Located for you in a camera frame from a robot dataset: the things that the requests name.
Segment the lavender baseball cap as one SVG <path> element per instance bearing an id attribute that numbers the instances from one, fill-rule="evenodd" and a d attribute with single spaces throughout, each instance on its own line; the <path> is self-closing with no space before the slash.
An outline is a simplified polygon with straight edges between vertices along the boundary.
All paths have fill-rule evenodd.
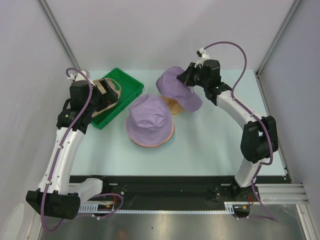
<path id="1" fill-rule="evenodd" d="M 180 66 L 169 67 L 155 85 L 162 96 L 177 101 L 188 112 L 195 112 L 201 108 L 203 101 L 192 88 L 177 79 L 183 72 Z"/>

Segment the lavender purple hat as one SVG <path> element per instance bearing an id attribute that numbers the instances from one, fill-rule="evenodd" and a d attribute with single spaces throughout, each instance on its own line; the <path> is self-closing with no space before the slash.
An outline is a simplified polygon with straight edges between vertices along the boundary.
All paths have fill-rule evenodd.
<path id="1" fill-rule="evenodd" d="M 145 94 L 129 107 L 125 120 L 128 137 L 144 145 L 156 145 L 172 133 L 173 116 L 161 97 Z"/>

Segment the pink hat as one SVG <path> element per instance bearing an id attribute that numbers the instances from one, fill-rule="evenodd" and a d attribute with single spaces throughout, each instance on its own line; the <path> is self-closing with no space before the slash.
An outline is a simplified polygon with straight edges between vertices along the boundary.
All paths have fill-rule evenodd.
<path id="1" fill-rule="evenodd" d="M 141 147 L 145 147 L 145 148 L 156 148 L 158 146 L 161 146 L 167 142 L 169 142 L 171 140 L 171 138 L 174 136 L 175 134 L 175 125 L 173 125 L 172 127 L 172 131 L 170 136 L 163 142 L 159 143 L 159 144 L 154 144 L 154 145 L 146 145 L 146 144 L 142 144 L 142 143 L 138 143 L 137 141 L 133 140 L 131 137 L 129 137 L 129 139 L 136 145 L 141 146 Z"/>

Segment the orange hat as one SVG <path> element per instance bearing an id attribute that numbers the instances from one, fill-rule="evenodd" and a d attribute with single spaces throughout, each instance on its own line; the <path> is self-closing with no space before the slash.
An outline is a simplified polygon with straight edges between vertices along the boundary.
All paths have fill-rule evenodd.
<path id="1" fill-rule="evenodd" d="M 164 142 L 161 142 L 159 144 L 154 144 L 154 145 L 145 145 L 145 144 L 141 144 L 141 143 L 138 143 L 136 141 L 134 141 L 133 139 L 130 139 L 134 144 L 136 144 L 137 146 L 141 146 L 141 147 L 145 147 L 145 148 L 157 148 L 163 144 L 166 144 L 167 142 L 169 142 L 175 135 L 175 131 L 173 131 L 171 133 L 171 135 L 164 141 Z"/>

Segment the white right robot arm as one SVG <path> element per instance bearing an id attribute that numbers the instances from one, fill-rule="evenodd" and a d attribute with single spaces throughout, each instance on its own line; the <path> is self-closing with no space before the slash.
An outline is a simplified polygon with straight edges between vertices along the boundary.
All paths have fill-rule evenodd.
<path id="1" fill-rule="evenodd" d="M 240 150 L 243 160 L 229 190 L 235 200 L 242 201 L 255 190 L 261 167 L 273 163 L 273 154 L 279 149 L 277 124 L 274 117 L 259 116 L 238 100 L 232 88 L 222 82 L 220 70 L 217 60 L 207 59 L 199 65 L 192 62 L 177 79 L 188 87 L 203 88 L 206 98 L 231 116 L 242 129 Z"/>

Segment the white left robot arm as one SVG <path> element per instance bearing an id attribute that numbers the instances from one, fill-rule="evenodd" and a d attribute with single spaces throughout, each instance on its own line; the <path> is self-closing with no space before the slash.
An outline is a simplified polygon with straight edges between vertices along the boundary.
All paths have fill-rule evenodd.
<path id="1" fill-rule="evenodd" d="M 91 175 L 70 189 L 73 164 L 92 115 L 100 109 L 102 94 L 91 80 L 75 80 L 70 97 L 57 117 L 54 148 L 45 174 L 36 190 L 26 194 L 27 203 L 41 216 L 72 220 L 82 203 L 94 198 L 105 200 L 111 188 L 106 177 Z"/>

